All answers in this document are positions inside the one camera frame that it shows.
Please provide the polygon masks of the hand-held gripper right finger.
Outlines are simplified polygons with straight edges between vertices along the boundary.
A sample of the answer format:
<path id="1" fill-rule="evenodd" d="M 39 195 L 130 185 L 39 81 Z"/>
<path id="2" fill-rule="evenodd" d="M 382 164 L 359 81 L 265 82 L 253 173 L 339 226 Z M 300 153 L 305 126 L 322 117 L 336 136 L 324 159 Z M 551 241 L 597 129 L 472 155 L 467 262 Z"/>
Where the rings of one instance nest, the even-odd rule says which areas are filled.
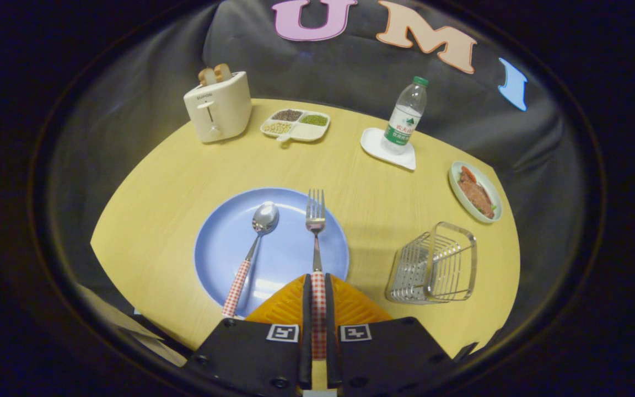
<path id="1" fill-rule="evenodd" d="M 326 274 L 327 382 L 339 396 L 426 395 L 454 372 L 456 362 L 412 316 L 338 326 L 334 286 Z"/>

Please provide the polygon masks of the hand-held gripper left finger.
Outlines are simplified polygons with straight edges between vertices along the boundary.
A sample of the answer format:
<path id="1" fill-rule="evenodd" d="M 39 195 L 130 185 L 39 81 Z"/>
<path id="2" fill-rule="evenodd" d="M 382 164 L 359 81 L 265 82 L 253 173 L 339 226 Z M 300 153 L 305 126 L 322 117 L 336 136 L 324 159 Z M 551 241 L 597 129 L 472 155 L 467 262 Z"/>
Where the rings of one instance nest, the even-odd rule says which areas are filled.
<path id="1" fill-rule="evenodd" d="M 293 296 L 298 319 L 249 321 L 224 318 L 185 364 L 185 370 L 224 395 L 298 396 L 312 386 L 311 277 L 277 292 Z"/>

